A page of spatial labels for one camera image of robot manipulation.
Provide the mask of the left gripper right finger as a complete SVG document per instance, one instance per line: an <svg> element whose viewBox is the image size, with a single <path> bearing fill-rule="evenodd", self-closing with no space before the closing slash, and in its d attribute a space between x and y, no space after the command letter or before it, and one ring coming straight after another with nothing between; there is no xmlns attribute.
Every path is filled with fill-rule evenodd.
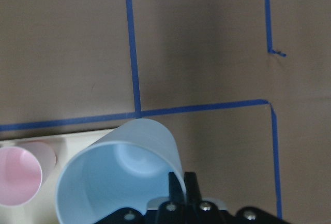
<svg viewBox="0 0 331 224"><path fill-rule="evenodd" d="M186 186L186 199L189 205L196 204L202 200L198 178L194 172L185 172L184 182Z"/></svg>

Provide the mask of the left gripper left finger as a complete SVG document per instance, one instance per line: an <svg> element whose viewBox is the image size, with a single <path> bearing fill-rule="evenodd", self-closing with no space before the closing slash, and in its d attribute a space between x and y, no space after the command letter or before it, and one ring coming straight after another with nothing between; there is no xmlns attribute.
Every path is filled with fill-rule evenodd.
<svg viewBox="0 0 331 224"><path fill-rule="evenodd" d="M168 173L169 200L172 203L184 205L185 197L180 182L174 172Z"/></svg>

